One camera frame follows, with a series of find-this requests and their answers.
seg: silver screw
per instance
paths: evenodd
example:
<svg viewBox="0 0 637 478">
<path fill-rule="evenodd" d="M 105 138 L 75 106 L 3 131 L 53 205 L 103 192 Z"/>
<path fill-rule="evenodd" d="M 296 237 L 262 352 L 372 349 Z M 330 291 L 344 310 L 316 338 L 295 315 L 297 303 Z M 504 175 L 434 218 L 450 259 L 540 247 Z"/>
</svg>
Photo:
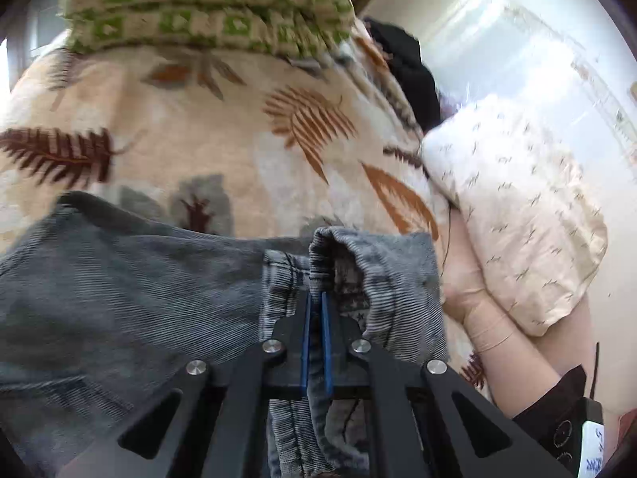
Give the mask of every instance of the silver screw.
<svg viewBox="0 0 637 478">
<path fill-rule="evenodd" d="M 447 363 L 439 359 L 432 359 L 427 363 L 427 370 L 435 375 L 445 373 L 447 371 Z"/>
<path fill-rule="evenodd" d="M 352 350 L 356 354 L 366 354 L 371 350 L 371 343 L 367 340 L 356 340 L 352 343 Z"/>
<path fill-rule="evenodd" d="M 283 343 L 281 343 L 279 340 L 264 341 L 263 350 L 268 354 L 276 354 L 283 350 Z"/>
<path fill-rule="evenodd" d="M 186 365 L 186 372 L 190 375 L 199 375 L 206 372 L 206 363 L 200 359 L 195 359 Z"/>
</svg>

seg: green checkered pillow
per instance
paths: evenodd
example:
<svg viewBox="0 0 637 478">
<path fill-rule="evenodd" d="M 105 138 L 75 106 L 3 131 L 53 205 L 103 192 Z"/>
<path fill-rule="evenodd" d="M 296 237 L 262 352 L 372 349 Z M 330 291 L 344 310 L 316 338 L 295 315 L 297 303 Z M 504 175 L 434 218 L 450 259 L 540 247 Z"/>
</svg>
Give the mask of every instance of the green checkered pillow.
<svg viewBox="0 0 637 478">
<path fill-rule="evenodd" d="M 350 0 L 62 0 L 69 47 L 139 43 L 235 47 L 314 57 L 349 37 Z"/>
</svg>

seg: floor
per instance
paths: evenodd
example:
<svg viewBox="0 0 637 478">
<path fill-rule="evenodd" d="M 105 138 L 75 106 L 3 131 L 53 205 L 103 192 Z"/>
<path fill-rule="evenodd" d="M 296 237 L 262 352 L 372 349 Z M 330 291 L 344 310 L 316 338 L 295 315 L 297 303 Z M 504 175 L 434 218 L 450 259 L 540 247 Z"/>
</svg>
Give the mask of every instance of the floor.
<svg viewBox="0 0 637 478">
<path fill-rule="evenodd" d="M 416 36 L 445 92 L 523 102 L 570 146 L 609 229 L 589 291 L 596 399 L 609 418 L 636 408 L 637 61 L 612 20 L 597 0 L 373 0 L 364 13 Z"/>
</svg>

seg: gray jeans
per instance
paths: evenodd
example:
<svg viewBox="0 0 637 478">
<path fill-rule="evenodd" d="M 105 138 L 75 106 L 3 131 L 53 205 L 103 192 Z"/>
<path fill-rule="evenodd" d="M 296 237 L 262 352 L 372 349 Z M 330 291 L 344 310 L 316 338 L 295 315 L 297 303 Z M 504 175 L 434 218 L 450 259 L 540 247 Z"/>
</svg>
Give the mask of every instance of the gray jeans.
<svg viewBox="0 0 637 478">
<path fill-rule="evenodd" d="M 427 234 L 229 239 L 66 194 L 0 262 L 0 427 L 36 476 L 53 476 L 187 361 L 269 337 L 304 288 L 316 303 L 332 291 L 396 357 L 447 357 Z M 308 399 L 270 405 L 273 477 L 369 465 L 361 412 L 325 397 L 311 335 Z"/>
</svg>

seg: triangular cutout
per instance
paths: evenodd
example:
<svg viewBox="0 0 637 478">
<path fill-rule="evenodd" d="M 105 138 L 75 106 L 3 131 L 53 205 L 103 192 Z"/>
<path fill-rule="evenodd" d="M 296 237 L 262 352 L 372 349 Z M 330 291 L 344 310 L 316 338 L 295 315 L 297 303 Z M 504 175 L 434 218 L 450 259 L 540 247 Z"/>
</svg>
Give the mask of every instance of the triangular cutout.
<svg viewBox="0 0 637 478">
<path fill-rule="evenodd" d="M 179 392 L 171 392 L 154 410 L 120 437 L 120 447 L 147 460 L 155 458 L 181 399 Z"/>
<path fill-rule="evenodd" d="M 511 439 L 475 405 L 459 392 L 451 394 L 453 403 L 463 420 L 476 457 L 486 458 L 511 446 Z"/>
</svg>

